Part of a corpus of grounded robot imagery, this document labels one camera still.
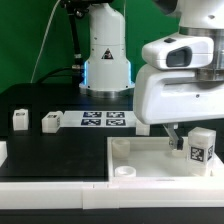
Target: white platform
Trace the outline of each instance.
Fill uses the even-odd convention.
[[[184,158],[172,157],[168,138],[128,138],[130,156],[123,160],[112,158],[113,139],[108,182],[0,183],[0,209],[224,206],[224,165],[217,156],[212,176],[196,177],[186,172]],[[134,166],[137,176],[115,177],[120,165]]]
[[[135,127],[133,111],[65,111],[61,127]]]

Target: black cable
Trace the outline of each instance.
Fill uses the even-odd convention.
[[[55,69],[49,73],[47,73],[45,76],[43,76],[42,78],[38,79],[36,83],[42,83],[44,80],[50,78],[50,77],[55,77],[55,74],[58,72],[62,72],[62,71],[73,71],[72,67],[64,67],[64,68],[58,68]]]

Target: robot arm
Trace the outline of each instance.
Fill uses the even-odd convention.
[[[224,117],[224,1],[154,0],[179,32],[143,47],[134,112],[145,124]]]

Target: white base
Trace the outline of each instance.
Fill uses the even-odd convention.
[[[128,163],[135,166],[137,176],[115,177],[116,164],[124,165],[127,160],[112,160],[113,139],[108,139],[108,182],[0,183],[0,209],[224,206],[224,165],[217,156],[215,176],[191,177],[184,166],[180,169],[183,158],[170,154],[165,144],[168,138],[127,138],[131,141]]]

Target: blue light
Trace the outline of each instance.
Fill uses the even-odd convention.
[[[129,78],[129,83],[131,85],[132,81],[131,81],[131,63],[130,63],[130,61],[128,62],[128,78]]]
[[[87,61],[84,63],[84,80],[83,85],[86,85],[87,83]]]

